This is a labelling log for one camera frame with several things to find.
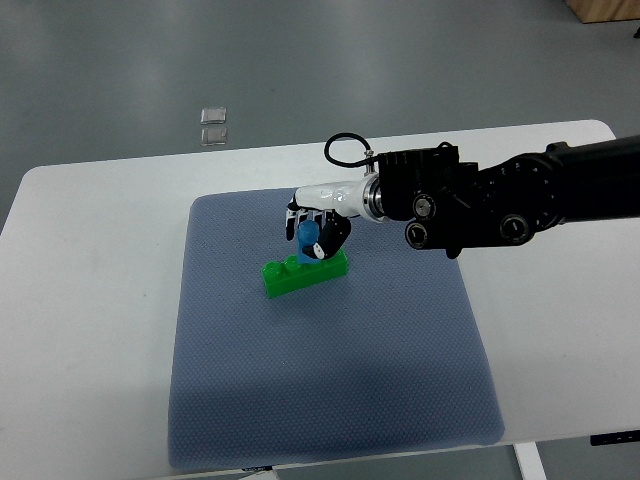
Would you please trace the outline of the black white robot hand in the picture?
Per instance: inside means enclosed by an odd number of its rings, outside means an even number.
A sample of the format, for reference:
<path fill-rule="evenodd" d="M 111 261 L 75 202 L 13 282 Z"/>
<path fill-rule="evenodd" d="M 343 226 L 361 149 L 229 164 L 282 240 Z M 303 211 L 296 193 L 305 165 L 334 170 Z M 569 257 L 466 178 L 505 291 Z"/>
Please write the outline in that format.
<path fill-rule="evenodd" d="M 313 260 L 333 257 L 351 233 L 351 219 L 361 217 L 375 223 L 388 221 L 382 208 L 377 174 L 359 181 L 325 183 L 298 188 L 286 210 L 286 239 L 294 239 L 298 225 L 311 214 L 319 226 L 318 239 L 302 253 Z"/>

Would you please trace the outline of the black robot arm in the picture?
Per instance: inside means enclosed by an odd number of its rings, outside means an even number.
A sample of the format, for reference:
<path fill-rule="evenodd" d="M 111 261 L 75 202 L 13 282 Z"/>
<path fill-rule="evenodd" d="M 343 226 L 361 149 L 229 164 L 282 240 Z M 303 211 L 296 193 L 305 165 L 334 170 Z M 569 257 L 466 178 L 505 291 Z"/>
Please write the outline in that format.
<path fill-rule="evenodd" d="M 382 153 L 377 208 L 406 224 L 414 249 L 520 246 L 563 223 L 639 215 L 636 136 L 571 147 L 550 144 L 480 168 L 456 146 Z"/>

